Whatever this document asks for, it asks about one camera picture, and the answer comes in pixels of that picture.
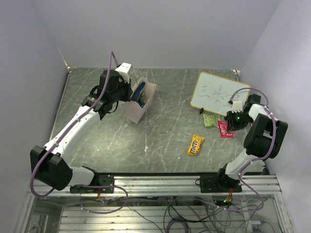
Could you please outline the red snack packet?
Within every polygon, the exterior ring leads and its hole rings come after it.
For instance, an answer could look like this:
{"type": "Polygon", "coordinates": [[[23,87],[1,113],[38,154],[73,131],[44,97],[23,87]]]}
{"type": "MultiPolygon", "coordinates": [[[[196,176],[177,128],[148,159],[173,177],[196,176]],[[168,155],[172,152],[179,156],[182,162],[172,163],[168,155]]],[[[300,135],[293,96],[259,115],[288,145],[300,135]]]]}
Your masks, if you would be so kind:
{"type": "Polygon", "coordinates": [[[220,131],[221,138],[234,138],[236,137],[235,132],[228,132],[228,122],[223,120],[218,120],[218,127],[220,131]]]}

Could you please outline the blue Burts chips bag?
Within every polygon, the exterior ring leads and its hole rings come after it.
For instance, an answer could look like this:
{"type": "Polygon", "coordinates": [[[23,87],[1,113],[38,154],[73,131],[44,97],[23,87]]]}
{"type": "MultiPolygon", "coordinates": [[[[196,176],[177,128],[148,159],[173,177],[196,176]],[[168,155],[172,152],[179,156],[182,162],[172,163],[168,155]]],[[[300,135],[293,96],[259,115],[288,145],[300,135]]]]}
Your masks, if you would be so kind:
{"type": "Polygon", "coordinates": [[[141,84],[136,88],[136,90],[134,91],[132,97],[131,97],[131,101],[137,101],[142,90],[144,89],[145,87],[145,82],[141,82],[141,84]]]}

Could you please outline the white paper bag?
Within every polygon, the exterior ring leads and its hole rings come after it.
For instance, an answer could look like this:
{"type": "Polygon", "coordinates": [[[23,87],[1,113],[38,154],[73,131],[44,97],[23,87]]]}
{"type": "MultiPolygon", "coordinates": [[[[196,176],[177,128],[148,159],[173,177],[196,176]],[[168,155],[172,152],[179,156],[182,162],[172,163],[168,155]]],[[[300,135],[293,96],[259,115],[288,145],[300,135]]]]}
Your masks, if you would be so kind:
{"type": "Polygon", "coordinates": [[[146,112],[148,107],[150,106],[154,93],[156,91],[157,85],[155,83],[149,82],[145,77],[141,77],[137,83],[133,87],[133,92],[136,90],[136,88],[141,84],[141,82],[145,82],[145,87],[142,90],[139,98],[137,101],[129,101],[126,105],[125,110],[125,117],[129,120],[133,121],[134,123],[139,123],[140,119],[142,118],[143,114],[146,112]],[[138,101],[146,101],[146,105],[144,108],[141,108],[138,104],[138,101]]]}

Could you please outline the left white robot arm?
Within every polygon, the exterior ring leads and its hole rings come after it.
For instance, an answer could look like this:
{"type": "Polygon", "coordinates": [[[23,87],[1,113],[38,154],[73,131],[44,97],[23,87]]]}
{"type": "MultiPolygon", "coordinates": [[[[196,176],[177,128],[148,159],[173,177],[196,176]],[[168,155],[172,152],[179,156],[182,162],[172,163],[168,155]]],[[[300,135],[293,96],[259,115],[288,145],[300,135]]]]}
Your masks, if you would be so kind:
{"type": "Polygon", "coordinates": [[[127,102],[131,89],[131,64],[123,63],[115,70],[104,70],[100,83],[84,98],[75,116],[43,147],[35,146],[30,152],[32,178],[54,190],[68,185],[82,186],[89,193],[99,186],[109,185],[104,174],[88,167],[70,167],[68,160],[86,133],[105,115],[116,111],[119,102],[127,102]]]}

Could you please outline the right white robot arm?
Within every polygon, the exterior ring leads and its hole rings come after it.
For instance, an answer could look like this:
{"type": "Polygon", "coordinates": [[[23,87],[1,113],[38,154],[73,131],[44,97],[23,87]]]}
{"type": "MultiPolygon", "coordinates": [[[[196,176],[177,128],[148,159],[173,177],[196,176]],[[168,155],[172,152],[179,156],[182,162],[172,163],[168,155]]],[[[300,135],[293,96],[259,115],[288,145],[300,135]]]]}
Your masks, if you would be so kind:
{"type": "Polygon", "coordinates": [[[251,128],[245,137],[241,154],[218,171],[214,186],[220,192],[234,188],[250,167],[275,158],[280,151],[288,123],[275,118],[260,101],[261,96],[252,94],[241,110],[230,110],[225,116],[228,133],[244,129],[248,124],[251,124],[251,128]]]}

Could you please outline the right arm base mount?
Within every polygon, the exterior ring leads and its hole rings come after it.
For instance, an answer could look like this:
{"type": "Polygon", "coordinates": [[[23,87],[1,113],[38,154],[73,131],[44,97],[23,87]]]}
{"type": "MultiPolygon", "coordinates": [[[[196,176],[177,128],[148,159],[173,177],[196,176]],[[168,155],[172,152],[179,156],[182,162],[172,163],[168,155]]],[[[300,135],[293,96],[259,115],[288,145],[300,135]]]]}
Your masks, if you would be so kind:
{"type": "Polygon", "coordinates": [[[201,193],[233,193],[242,192],[240,181],[232,179],[225,174],[225,169],[221,168],[218,172],[205,173],[198,180],[201,193]]]}

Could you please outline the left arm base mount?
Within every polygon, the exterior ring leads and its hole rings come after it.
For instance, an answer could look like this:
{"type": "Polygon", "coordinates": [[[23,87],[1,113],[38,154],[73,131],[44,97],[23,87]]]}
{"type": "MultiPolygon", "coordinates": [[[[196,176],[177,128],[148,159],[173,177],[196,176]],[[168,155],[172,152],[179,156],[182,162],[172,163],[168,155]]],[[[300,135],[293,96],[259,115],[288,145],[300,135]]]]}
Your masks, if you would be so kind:
{"type": "Polygon", "coordinates": [[[91,188],[91,187],[84,187],[80,185],[74,185],[71,186],[69,191],[72,194],[92,194],[92,193],[98,193],[101,191],[101,193],[104,194],[110,194],[113,193],[115,180],[112,175],[104,174],[104,173],[95,173],[95,176],[89,186],[108,186],[107,188],[102,188],[101,190],[99,188],[91,188]]]}

